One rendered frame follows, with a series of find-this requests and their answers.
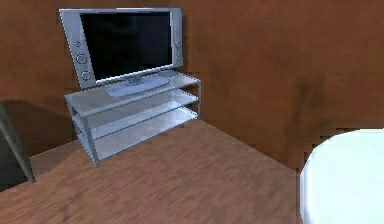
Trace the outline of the glass shelf television stand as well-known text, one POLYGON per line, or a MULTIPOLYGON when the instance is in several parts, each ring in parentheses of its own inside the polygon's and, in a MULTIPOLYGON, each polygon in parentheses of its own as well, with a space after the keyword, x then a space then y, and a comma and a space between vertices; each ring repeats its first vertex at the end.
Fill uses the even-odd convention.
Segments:
POLYGON ((113 85, 65 96, 77 138, 95 165, 140 142, 200 117, 201 81, 176 72, 165 84, 120 96, 128 86, 113 85))

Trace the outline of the silver flat television set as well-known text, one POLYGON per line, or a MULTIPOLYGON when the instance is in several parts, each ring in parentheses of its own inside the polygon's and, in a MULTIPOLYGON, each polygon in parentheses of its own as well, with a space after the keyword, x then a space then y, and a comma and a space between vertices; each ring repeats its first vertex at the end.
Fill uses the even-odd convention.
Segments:
POLYGON ((59 11, 79 86, 118 81, 148 87, 142 77, 183 65, 183 15, 171 8, 64 8, 59 11))

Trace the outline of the dark grey furniture piece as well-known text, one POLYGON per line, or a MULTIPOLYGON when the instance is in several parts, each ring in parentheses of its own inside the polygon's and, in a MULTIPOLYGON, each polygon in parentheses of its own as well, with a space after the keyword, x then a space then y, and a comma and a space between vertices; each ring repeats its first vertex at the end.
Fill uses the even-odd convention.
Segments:
POLYGON ((0 192, 35 182, 30 158, 0 102, 0 192))

